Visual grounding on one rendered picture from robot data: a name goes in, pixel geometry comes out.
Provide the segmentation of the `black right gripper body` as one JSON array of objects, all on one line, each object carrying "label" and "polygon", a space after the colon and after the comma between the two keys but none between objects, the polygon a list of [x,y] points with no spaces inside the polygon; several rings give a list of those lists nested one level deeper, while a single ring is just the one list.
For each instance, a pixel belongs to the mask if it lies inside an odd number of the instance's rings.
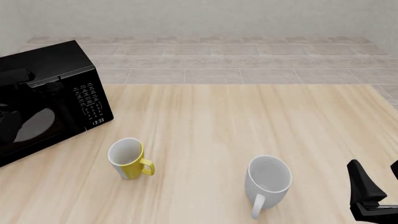
[{"label": "black right gripper body", "polygon": [[356,221],[398,221],[398,205],[354,203],[350,210]]}]

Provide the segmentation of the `black microwave oven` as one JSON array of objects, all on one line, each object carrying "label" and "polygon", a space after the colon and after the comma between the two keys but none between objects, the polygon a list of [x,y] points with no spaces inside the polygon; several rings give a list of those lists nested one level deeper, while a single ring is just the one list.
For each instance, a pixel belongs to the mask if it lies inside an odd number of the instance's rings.
[{"label": "black microwave oven", "polygon": [[[75,40],[0,57],[0,72],[17,68],[35,78],[0,86],[0,167],[113,120],[97,69]],[[53,125],[14,142],[22,125],[46,108],[55,114]]]}]

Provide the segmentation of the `yellow and white mug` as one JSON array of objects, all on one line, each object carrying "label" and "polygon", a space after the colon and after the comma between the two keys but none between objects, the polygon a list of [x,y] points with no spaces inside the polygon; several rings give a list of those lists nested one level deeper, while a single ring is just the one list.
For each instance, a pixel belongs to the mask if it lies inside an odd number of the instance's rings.
[{"label": "yellow and white mug", "polygon": [[144,146],[136,138],[116,141],[108,150],[108,161],[123,179],[155,174],[154,163],[144,157]]}]

